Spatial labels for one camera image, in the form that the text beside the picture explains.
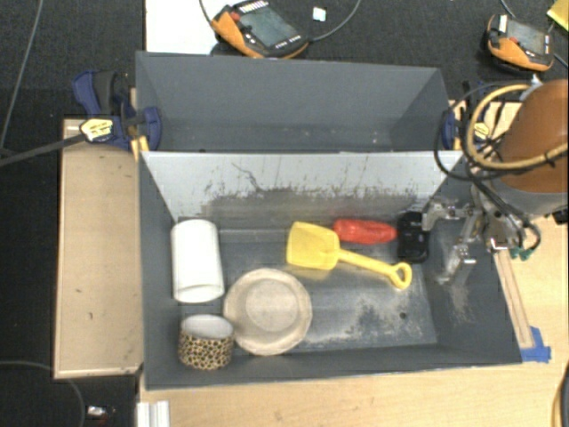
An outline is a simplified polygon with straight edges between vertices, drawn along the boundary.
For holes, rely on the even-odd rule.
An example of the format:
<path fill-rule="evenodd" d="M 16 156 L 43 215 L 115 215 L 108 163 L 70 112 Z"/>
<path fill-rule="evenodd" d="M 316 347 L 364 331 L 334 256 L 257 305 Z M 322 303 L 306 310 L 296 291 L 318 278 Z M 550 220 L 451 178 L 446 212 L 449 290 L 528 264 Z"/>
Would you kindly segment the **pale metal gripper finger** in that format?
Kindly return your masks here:
<path fill-rule="evenodd" d="M 437 237 L 441 269 L 436 275 L 439 284 L 465 284 L 477 259 L 470 254 L 472 238 L 464 232 L 442 230 Z"/>
<path fill-rule="evenodd" d="M 421 229 L 432 231 L 440 220 L 454 221 L 469 216 L 472 204 L 460 205 L 457 200 L 446 197 L 433 197 L 421 213 Z"/>

